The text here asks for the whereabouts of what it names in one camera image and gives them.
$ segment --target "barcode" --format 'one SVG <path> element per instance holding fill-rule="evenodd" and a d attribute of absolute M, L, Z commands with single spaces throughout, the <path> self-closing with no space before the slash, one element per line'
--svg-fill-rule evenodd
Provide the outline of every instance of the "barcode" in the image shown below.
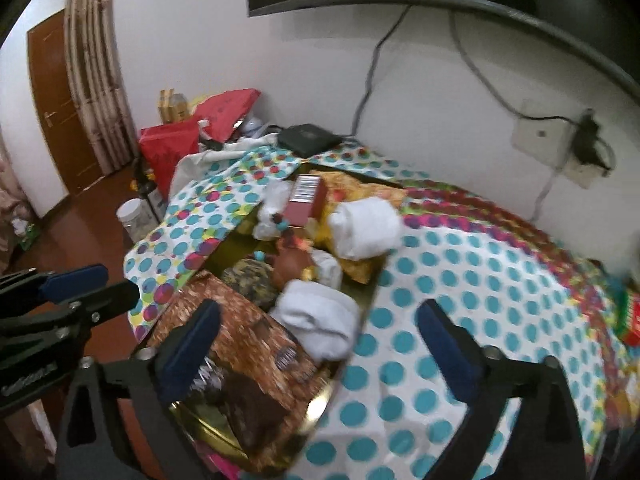
<path fill-rule="evenodd" d="M 320 176 L 315 175 L 299 176 L 293 188 L 290 202 L 313 202 L 316 189 L 320 184 L 320 178 Z"/>

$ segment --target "red bag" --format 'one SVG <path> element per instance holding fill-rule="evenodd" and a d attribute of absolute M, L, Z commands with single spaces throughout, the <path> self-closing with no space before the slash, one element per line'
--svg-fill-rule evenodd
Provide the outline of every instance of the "red bag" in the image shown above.
<path fill-rule="evenodd" d="M 198 153 L 198 133 L 198 120 L 193 117 L 142 130 L 140 151 L 154 170 L 156 184 L 164 198 L 169 197 L 171 179 L 180 159 Z"/>
<path fill-rule="evenodd" d="M 238 120 L 249 113 L 258 97 L 260 92 L 255 88 L 230 90 L 201 102 L 195 107 L 193 117 L 209 120 L 204 132 L 213 140 L 227 142 Z"/>

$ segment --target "gold tray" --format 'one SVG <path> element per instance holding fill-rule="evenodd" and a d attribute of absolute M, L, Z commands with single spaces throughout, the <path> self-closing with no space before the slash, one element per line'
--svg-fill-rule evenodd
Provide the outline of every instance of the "gold tray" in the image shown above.
<path fill-rule="evenodd" d="M 320 171 L 343 171 L 357 178 L 365 184 L 384 184 L 385 186 L 401 188 L 402 186 L 373 178 L 368 175 L 353 173 L 351 171 L 338 170 L 318 164 L 303 163 L 292 173 L 289 180 L 294 179 L 299 174 L 306 174 L 312 170 Z M 238 227 L 231 231 L 226 239 L 220 243 L 216 251 L 206 260 L 204 269 L 220 277 L 222 272 L 228 267 L 233 267 L 238 260 L 253 251 L 264 251 L 265 253 L 276 253 L 274 242 L 262 242 L 255 240 L 252 236 L 254 226 L 257 224 L 257 214 L 259 207 L 255 207 Z M 360 306 L 360 327 L 364 324 L 369 313 L 369 308 L 373 301 L 378 277 L 385 265 L 386 257 L 376 258 L 374 272 L 367 285 L 362 285 L 344 275 L 340 290 L 351 296 Z M 316 428 L 318 420 L 331 404 L 334 393 L 337 391 L 338 381 L 344 369 L 346 361 L 330 364 L 332 369 L 332 379 L 325 386 L 324 390 L 310 403 L 306 410 L 305 421 L 302 423 L 297 433 L 285 446 L 283 454 L 279 457 L 276 466 L 257 470 L 240 447 L 238 440 L 234 436 L 226 422 L 224 415 L 213 406 L 204 403 L 185 400 L 175 402 L 171 411 L 184 428 L 184 430 L 194 439 L 201 440 L 210 446 L 216 453 L 228 458 L 243 470 L 258 473 L 263 476 L 277 476 L 286 471 L 295 461 L 298 453 L 303 449 L 309 436 Z"/>

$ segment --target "red tiled floor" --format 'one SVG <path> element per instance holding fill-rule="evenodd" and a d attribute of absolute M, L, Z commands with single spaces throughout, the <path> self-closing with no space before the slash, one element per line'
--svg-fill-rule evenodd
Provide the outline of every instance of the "red tiled floor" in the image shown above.
<path fill-rule="evenodd" d="M 34 245 L 12 265 L 12 270 L 71 270 L 100 263 L 109 269 L 109 282 L 123 279 L 122 261 L 127 243 L 116 209 L 135 194 L 130 190 L 131 168 L 105 177 L 79 197 L 72 198 L 44 227 Z M 92 330 L 84 354 L 107 363 L 126 359 L 136 345 L 127 315 Z M 128 400 L 120 404 L 124 423 L 144 472 L 163 478 Z"/>

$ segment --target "bed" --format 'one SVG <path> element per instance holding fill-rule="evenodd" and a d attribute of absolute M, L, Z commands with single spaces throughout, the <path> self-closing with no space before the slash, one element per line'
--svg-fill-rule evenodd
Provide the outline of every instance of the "bed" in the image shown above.
<path fill-rule="evenodd" d="M 342 388 L 289 477 L 400 480 L 428 472 L 465 406 L 447 391 L 418 336 L 414 315 L 425 298 L 435 298 L 481 345 L 498 346 L 510 358 L 539 362 L 555 355 L 567 374 L 589 461 L 606 422 L 617 420 L 613 397 L 627 360 L 610 328 L 612 303 L 598 270 L 492 202 L 354 141 L 311 161 L 399 182 L 408 197 L 401 245 L 380 275 Z M 141 289 L 129 313 L 139 340 L 260 202 L 265 184 L 299 163 L 283 148 L 263 146 L 216 163 L 177 195 L 164 223 L 124 261 L 125 276 Z M 476 478 L 496 467 L 518 404 L 509 403 Z"/>

